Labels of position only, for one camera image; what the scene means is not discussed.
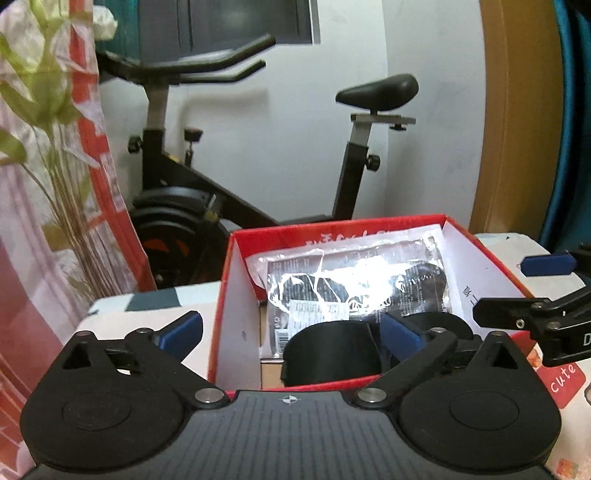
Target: circular pad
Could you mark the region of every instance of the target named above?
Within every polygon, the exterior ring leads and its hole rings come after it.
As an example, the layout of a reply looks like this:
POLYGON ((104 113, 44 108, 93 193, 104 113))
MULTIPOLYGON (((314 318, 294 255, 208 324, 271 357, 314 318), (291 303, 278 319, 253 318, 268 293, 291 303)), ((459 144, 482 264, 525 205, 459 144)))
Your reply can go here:
POLYGON ((67 382, 33 392, 26 403, 21 431, 37 463, 73 472, 119 469, 156 454, 180 431, 184 409, 170 388, 88 370, 69 371, 67 382))
POLYGON ((519 416, 515 402, 496 392, 466 392, 458 395, 449 411, 458 422, 475 430, 504 429, 519 416))
POLYGON ((452 468, 506 472, 543 463, 560 413, 533 380, 506 368, 434 378, 404 397, 400 427, 425 455, 452 468))
POLYGON ((79 430, 94 432, 112 428, 131 413, 131 403, 121 395, 88 392, 75 397, 64 407, 64 420, 79 430))

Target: wooden door frame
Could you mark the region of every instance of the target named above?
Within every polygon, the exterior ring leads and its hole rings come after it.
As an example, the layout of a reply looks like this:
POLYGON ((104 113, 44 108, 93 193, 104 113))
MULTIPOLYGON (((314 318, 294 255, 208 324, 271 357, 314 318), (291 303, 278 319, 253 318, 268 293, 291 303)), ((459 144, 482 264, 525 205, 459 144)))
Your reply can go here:
POLYGON ((552 0, 480 0, 486 110, 470 231, 537 239, 552 193, 563 115, 552 0))

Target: adjustment knob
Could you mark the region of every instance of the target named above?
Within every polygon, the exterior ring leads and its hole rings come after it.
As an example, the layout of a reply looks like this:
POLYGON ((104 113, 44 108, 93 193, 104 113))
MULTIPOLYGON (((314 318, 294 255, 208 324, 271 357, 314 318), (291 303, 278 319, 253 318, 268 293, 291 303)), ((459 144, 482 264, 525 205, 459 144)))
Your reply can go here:
POLYGON ((365 166, 369 171, 378 171, 380 164, 381 160, 379 158, 379 155, 370 154, 368 155, 368 158, 365 161, 365 166))
POLYGON ((184 139, 185 142, 199 142, 201 140, 201 136, 203 135, 203 130, 199 130, 198 128, 185 128, 184 129, 184 139))
POLYGON ((141 137, 138 137, 136 135, 134 135, 133 137, 130 137, 129 141, 127 142, 127 151, 129 153, 139 153, 139 151, 141 149, 142 149, 141 137))

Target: exercise bike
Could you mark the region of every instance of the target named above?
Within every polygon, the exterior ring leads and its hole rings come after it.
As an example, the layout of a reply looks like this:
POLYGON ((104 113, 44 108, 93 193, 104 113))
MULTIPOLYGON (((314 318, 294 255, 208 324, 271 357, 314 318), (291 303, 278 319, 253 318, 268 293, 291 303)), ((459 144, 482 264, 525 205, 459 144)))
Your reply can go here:
POLYGON ((373 124, 387 124, 403 131, 415 119, 384 115, 408 103, 418 93, 410 74, 391 76, 377 82, 340 91, 336 101, 369 110, 351 115, 353 130, 345 149, 335 203, 330 216, 318 215, 278 222, 213 180, 191 168, 195 143, 203 134, 184 129, 188 149, 184 161, 163 150, 164 122, 170 86, 236 83, 265 67, 257 60, 237 74, 212 74, 241 63, 275 45, 265 35, 237 50, 216 57, 139 64, 111 54, 97 54, 101 74, 141 85, 148 97, 148 116, 141 137, 129 139, 128 151, 142 153, 142 193, 134 199, 130 216, 145 249, 158 288, 219 280, 230 232, 221 222, 229 220, 240 228, 259 228, 299 223, 348 220, 353 216, 363 171, 377 171, 380 158, 368 154, 373 124))

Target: black strap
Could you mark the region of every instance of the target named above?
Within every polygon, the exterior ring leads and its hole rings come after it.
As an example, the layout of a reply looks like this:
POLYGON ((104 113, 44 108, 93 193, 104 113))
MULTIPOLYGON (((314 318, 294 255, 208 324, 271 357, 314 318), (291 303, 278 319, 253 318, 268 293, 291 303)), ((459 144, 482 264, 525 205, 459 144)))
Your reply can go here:
POLYGON ((283 352, 286 387, 382 373, 379 325, 345 320, 324 322, 296 333, 283 352))

